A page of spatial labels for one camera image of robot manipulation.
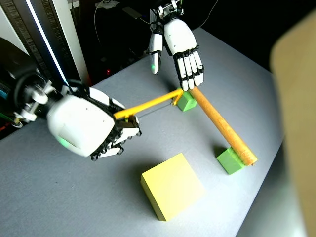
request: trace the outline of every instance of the white cable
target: white cable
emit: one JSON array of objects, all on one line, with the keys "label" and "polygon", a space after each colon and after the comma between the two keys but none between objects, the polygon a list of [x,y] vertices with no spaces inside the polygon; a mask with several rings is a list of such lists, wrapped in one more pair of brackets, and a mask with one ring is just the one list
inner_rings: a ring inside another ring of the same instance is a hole
[{"label": "white cable", "polygon": [[46,47],[47,47],[51,57],[53,58],[53,61],[54,61],[55,65],[56,65],[56,67],[57,67],[57,69],[58,69],[58,71],[60,73],[61,78],[63,79],[65,84],[69,86],[69,84],[68,84],[68,82],[66,80],[66,77],[65,77],[63,71],[61,70],[61,67],[60,67],[60,65],[59,65],[59,63],[58,63],[58,61],[57,61],[57,59],[55,57],[55,54],[54,54],[54,52],[53,52],[53,50],[52,50],[52,48],[51,48],[51,46],[50,46],[50,44],[48,42],[48,39],[47,39],[47,37],[45,35],[45,32],[44,32],[43,28],[40,25],[40,21],[39,21],[38,17],[36,16],[36,13],[34,11],[34,8],[33,8],[32,4],[31,4],[30,0],[26,0],[26,3],[28,5],[28,7],[29,7],[29,10],[31,11],[31,14],[32,14],[32,16],[33,16],[33,18],[35,20],[35,23],[36,23],[36,25],[37,25],[37,27],[39,29],[39,32],[40,32],[41,36],[43,37],[43,40],[44,40],[44,42],[46,44]]},{"label": "white cable", "polygon": [[207,22],[209,16],[210,16],[211,13],[212,13],[212,10],[214,9],[214,7],[216,6],[217,3],[218,3],[218,0],[216,1],[216,3],[214,4],[214,6],[212,7],[211,11],[209,12],[207,19],[206,19],[206,20],[202,23],[202,25],[200,25],[199,27],[202,27],[202,26]]},{"label": "white cable", "polygon": [[142,18],[139,18],[139,19],[142,20],[143,22],[145,22],[146,24],[150,25],[150,23],[145,21],[144,19],[142,19]]},{"label": "white cable", "polygon": [[96,35],[97,35],[97,38],[98,38],[98,41],[99,41],[99,44],[100,44],[100,45],[101,45],[101,43],[100,43],[100,39],[99,39],[99,36],[98,36],[97,27],[95,26],[95,14],[97,13],[97,9],[99,8],[99,6],[100,6],[103,2],[105,2],[105,1],[108,1],[108,0],[102,0],[102,1],[98,4],[97,8],[96,8],[95,11],[94,11],[94,17],[93,17],[94,29],[95,29],[95,33],[96,33]]}]

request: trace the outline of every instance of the led light strip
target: led light strip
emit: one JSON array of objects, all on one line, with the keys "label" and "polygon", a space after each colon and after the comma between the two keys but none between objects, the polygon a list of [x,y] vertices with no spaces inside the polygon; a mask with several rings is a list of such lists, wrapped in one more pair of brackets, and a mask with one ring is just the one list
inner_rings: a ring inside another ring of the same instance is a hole
[{"label": "led light strip", "polygon": [[39,21],[38,17],[36,16],[36,13],[35,13],[35,11],[34,11],[34,8],[33,8],[32,4],[31,4],[31,1],[30,1],[30,0],[25,0],[25,1],[26,1],[27,5],[28,5],[30,11],[31,11],[31,14],[32,14],[32,16],[33,16],[33,18],[34,18],[34,20],[35,20],[35,23],[36,23],[36,25],[38,26],[39,32],[40,32],[41,36],[43,37],[43,40],[44,40],[44,42],[45,42],[45,44],[46,44],[46,46],[47,46],[47,48],[48,48],[48,51],[49,51],[51,57],[52,57],[53,60],[54,60],[54,63],[55,63],[55,65],[56,65],[56,67],[57,67],[57,69],[58,69],[58,71],[59,71],[59,73],[60,73],[60,75],[61,75],[63,81],[65,82],[65,84],[66,84],[67,86],[69,86],[69,84],[68,84],[68,82],[67,82],[67,80],[66,80],[66,77],[65,77],[63,71],[61,70],[61,68],[60,68],[60,66],[59,66],[59,63],[58,63],[58,61],[57,61],[57,58],[55,57],[55,54],[54,54],[54,52],[53,52],[53,50],[52,50],[52,48],[51,48],[51,46],[50,46],[50,44],[49,44],[49,42],[48,42],[48,39],[47,39],[47,37],[46,37],[46,35],[45,35],[45,33],[44,33],[44,30],[43,30],[43,28],[42,28],[41,25],[40,25],[40,21]]}]

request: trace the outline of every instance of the yellow box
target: yellow box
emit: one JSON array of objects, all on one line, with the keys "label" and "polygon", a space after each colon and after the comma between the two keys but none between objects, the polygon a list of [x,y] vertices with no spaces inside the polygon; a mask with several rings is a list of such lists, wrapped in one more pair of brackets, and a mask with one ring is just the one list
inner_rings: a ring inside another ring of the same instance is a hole
[{"label": "yellow box", "polygon": [[144,172],[140,182],[160,221],[169,221],[205,193],[181,153]]}]

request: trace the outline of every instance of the table surface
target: table surface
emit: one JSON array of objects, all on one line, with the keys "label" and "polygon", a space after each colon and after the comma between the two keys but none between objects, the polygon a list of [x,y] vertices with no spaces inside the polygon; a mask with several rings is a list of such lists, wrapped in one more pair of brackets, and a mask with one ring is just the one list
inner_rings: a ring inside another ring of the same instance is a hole
[{"label": "table surface", "polygon": [[[0,141],[1,237],[235,236],[281,145],[272,75],[203,29],[194,31],[205,65],[201,90],[257,156],[255,166],[226,174],[215,154],[229,147],[199,106],[169,103],[139,114],[143,135],[121,156],[92,162],[62,147],[38,119]],[[95,88],[138,105],[174,90],[172,57],[150,72],[146,57]],[[158,221],[142,172],[183,153],[206,195],[169,222]]]}]

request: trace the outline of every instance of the green cube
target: green cube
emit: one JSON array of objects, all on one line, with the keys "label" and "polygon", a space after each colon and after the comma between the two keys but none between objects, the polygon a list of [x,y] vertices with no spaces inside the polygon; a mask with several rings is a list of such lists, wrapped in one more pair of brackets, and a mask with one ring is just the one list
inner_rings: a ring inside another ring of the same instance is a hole
[{"label": "green cube", "polygon": [[223,166],[228,174],[233,174],[245,167],[242,160],[231,147],[221,153],[218,156],[217,160],[220,162],[220,164]]},{"label": "green cube", "polygon": [[185,91],[183,92],[183,95],[179,99],[177,106],[182,111],[189,110],[191,108],[194,108],[197,105],[197,101],[192,97],[192,95]]}]

